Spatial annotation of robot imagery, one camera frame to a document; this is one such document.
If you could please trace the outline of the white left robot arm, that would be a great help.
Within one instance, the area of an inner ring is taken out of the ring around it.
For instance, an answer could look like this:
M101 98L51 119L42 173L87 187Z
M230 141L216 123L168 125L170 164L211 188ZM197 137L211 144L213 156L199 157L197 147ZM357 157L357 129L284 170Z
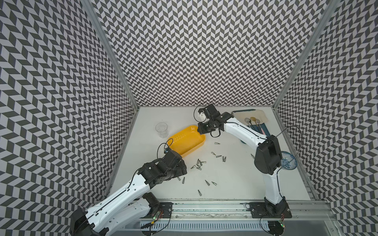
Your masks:
M145 163L123 187L105 200L70 216L72 236L111 236L122 227L144 217L152 218L149 227L168 212L151 189L165 181L187 174L182 156L168 149L164 157Z

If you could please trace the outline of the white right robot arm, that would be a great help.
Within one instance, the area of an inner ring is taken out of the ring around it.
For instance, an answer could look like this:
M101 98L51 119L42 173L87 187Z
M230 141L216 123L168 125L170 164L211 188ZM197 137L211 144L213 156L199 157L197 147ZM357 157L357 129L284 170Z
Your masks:
M284 217L287 212L287 202L280 191L279 171L281 169L282 151L276 136L266 136L238 121L228 112L220 113L213 104L198 109L203 119L198 122L198 132L211 134L219 132L229 133L250 148L256 154L254 164L262 173L265 184L263 216Z

